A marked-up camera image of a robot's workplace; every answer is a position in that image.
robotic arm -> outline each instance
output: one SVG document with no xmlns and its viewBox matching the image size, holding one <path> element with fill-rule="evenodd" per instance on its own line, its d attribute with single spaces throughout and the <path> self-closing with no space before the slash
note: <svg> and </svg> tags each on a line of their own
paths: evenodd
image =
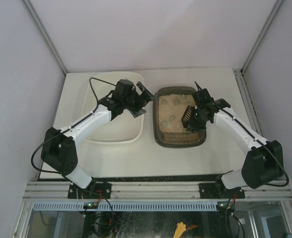
<svg viewBox="0 0 292 238">
<path fill-rule="evenodd" d="M 227 131 L 246 156 L 243 168 L 217 178 L 218 190 L 242 186 L 258 188 L 285 173 L 282 146 L 276 140 L 268 141 L 249 128 L 237 117 L 224 99 L 214 100 L 207 89 L 197 83 L 198 91 L 192 96 L 196 107 L 189 107 L 182 117 L 185 128 L 195 132 L 206 129 L 210 121 Z"/>
<path fill-rule="evenodd" d="M 62 176 L 74 182 L 81 188 L 86 188 L 92 181 L 78 164 L 76 147 L 97 128 L 113 120 L 129 110 L 134 117 L 144 114 L 143 109 L 154 96 L 140 83 L 139 95 L 134 84 L 121 79 L 117 82 L 115 90 L 97 102 L 97 107 L 77 121 L 59 130 L 50 128 L 45 135 L 45 143 L 41 153 L 44 162 L 58 171 Z"/>
</svg>

brown tray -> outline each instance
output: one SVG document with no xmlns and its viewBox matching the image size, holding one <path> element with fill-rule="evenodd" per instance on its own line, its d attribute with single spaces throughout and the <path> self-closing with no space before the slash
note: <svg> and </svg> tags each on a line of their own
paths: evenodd
<svg viewBox="0 0 292 238">
<path fill-rule="evenodd" d="M 206 141 L 206 130 L 199 132 L 185 132 L 185 133 L 167 133 L 159 129 L 159 97 L 170 94 L 185 94 L 191 95 L 196 90 L 193 87 L 187 86 L 173 86 L 165 87 L 158 90 L 155 94 L 155 99 L 152 105 L 152 121 L 154 128 L 154 136 L 157 144 L 167 148 L 187 148 L 199 146 Z"/>
</svg>

sand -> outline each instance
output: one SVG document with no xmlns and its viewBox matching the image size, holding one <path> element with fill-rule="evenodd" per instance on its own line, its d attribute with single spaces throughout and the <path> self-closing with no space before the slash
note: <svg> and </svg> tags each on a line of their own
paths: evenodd
<svg viewBox="0 0 292 238">
<path fill-rule="evenodd" d="M 188 105 L 196 105 L 191 95 L 171 94 L 159 97 L 159 129 L 167 133 L 184 133 L 181 118 Z"/>
</svg>

white wall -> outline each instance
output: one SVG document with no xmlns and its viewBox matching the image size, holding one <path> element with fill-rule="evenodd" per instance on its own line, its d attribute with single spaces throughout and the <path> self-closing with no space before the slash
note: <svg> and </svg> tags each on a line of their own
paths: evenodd
<svg viewBox="0 0 292 238">
<path fill-rule="evenodd" d="M 276 0 L 31 0 L 69 72 L 243 66 Z"/>
<path fill-rule="evenodd" d="M 21 2 L 0 1 L 0 238 L 10 236 L 36 174 L 30 156 L 53 121 L 63 82 Z"/>
<path fill-rule="evenodd" d="M 253 59 L 247 80 L 270 139 L 283 145 L 292 188 L 292 1 L 285 1 Z"/>
</svg>

white tray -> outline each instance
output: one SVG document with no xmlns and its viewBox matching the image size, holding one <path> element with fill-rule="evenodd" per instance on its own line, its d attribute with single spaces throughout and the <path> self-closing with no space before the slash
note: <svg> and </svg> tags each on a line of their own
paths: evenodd
<svg viewBox="0 0 292 238">
<path fill-rule="evenodd" d="M 128 79 L 135 85 L 139 81 L 144 84 L 144 78 L 133 72 L 106 72 L 94 75 L 95 78 L 105 80 L 107 82 L 116 84 L 120 79 Z M 98 99 L 103 98 L 114 86 L 92 80 L 93 89 Z M 87 82 L 87 91 L 82 107 L 82 115 L 88 113 L 92 108 L 96 106 L 96 99 Z M 139 138 L 143 130 L 144 115 L 134 118 L 128 110 L 117 116 L 111 122 L 103 125 L 99 129 L 90 134 L 85 141 L 91 143 L 103 143 L 103 144 L 119 144 L 133 142 Z"/>
</svg>

